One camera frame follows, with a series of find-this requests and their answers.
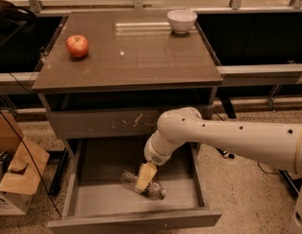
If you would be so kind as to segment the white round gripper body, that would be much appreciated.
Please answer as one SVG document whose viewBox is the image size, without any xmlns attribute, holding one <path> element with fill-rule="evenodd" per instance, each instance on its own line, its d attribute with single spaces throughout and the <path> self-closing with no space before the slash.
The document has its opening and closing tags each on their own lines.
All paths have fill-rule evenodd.
<svg viewBox="0 0 302 234">
<path fill-rule="evenodd" d="M 163 166 L 177 149 L 177 143 L 165 139 L 161 134 L 153 134 L 144 147 L 144 158 L 155 166 Z"/>
</svg>

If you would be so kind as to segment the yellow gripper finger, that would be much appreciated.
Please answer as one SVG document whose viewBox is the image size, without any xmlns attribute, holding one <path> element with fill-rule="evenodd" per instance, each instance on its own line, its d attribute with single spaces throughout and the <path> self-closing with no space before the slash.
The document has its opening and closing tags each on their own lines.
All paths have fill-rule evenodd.
<svg viewBox="0 0 302 234">
<path fill-rule="evenodd" d="M 157 172 L 157 167 L 154 164 L 150 162 L 143 163 L 140 166 L 138 172 L 135 191 L 138 193 L 142 193 L 147 188 L 148 184 L 151 182 L 156 172 Z"/>
</svg>

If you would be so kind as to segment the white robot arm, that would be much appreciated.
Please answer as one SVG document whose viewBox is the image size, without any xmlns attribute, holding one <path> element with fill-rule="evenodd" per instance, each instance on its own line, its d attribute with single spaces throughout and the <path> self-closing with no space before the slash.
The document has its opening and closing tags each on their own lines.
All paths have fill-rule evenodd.
<svg viewBox="0 0 302 234">
<path fill-rule="evenodd" d="M 302 124 L 211 121 L 194 107 L 161 114 L 144 147 L 135 191 L 143 192 L 172 153 L 186 142 L 204 143 L 275 169 L 302 175 Z"/>
</svg>

